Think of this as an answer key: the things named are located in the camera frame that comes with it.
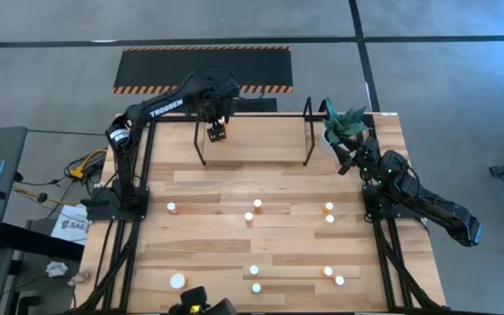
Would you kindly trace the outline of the crumpled white paper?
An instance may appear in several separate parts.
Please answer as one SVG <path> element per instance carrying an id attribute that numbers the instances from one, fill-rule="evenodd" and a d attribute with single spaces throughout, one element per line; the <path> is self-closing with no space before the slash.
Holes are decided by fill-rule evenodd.
<path id="1" fill-rule="evenodd" d="M 69 271 L 64 262 L 49 262 L 45 267 L 45 273 L 48 277 L 62 277 Z"/>

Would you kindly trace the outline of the black metal bar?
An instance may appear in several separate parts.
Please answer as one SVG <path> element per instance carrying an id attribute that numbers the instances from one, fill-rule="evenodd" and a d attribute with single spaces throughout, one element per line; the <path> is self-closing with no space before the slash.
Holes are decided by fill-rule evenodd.
<path id="1" fill-rule="evenodd" d="M 24 227 L 2 223 L 0 226 L 0 249 L 14 249 L 52 258 L 80 262 L 84 246 L 31 231 Z"/>

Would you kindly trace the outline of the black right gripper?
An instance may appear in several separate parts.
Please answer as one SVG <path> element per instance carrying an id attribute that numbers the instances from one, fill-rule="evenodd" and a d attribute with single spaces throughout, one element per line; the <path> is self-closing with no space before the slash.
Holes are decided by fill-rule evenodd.
<path id="1" fill-rule="evenodd" d="M 339 144 L 331 145 L 340 168 L 339 175 L 345 175 L 352 166 L 360 169 L 362 175 L 375 175 L 377 173 L 380 154 L 379 144 L 374 137 L 366 140 L 354 140 L 341 137 Z"/>

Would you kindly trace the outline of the white printed paper sheet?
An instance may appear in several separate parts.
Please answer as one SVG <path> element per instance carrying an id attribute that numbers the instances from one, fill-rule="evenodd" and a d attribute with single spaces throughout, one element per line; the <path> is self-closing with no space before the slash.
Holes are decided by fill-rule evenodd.
<path id="1" fill-rule="evenodd" d="M 52 229 L 51 237 L 85 245 L 88 229 L 87 209 L 83 205 L 63 206 Z"/>

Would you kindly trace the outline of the wooden shelf black frame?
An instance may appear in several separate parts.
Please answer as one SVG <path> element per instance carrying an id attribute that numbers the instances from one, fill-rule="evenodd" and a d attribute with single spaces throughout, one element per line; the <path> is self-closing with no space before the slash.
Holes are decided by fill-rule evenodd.
<path id="1" fill-rule="evenodd" d="M 225 163 L 300 163 L 308 165 L 316 146 L 314 123 L 318 118 L 307 98 L 301 113 L 283 113 L 277 102 L 238 100 L 232 109 L 232 123 L 226 126 L 227 138 L 212 143 L 207 124 L 195 122 L 193 145 L 200 162 Z"/>

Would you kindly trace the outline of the black mat hazard stripes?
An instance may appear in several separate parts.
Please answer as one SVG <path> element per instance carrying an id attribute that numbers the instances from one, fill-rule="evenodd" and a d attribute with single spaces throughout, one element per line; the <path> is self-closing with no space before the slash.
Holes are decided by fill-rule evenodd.
<path id="1" fill-rule="evenodd" d="M 202 45 L 124 49 L 112 91 L 163 94 L 193 72 L 221 78 L 233 74 L 248 94 L 294 90 L 291 49 L 286 45 Z"/>

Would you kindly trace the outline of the green plant white pot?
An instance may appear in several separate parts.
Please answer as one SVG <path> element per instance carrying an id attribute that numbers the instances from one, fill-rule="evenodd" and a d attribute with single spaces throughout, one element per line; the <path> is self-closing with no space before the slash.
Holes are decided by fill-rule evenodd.
<path id="1" fill-rule="evenodd" d="M 334 154 L 334 146 L 347 151 L 356 151 L 361 147 L 365 135 L 372 129 L 364 121 L 365 109 L 365 107 L 350 108 L 344 114 L 340 114 L 333 106 L 331 98 L 326 97 L 321 102 L 319 111 L 324 112 L 325 117 L 320 147 L 326 155 Z"/>

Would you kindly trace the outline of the crumpled brown paper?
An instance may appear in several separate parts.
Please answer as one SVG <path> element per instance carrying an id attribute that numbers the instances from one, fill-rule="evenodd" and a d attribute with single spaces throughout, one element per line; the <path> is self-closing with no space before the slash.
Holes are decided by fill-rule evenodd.
<path id="1" fill-rule="evenodd" d="M 91 279 L 90 271 L 80 271 L 73 275 L 67 282 L 68 286 L 75 287 L 79 284 L 85 284 Z"/>

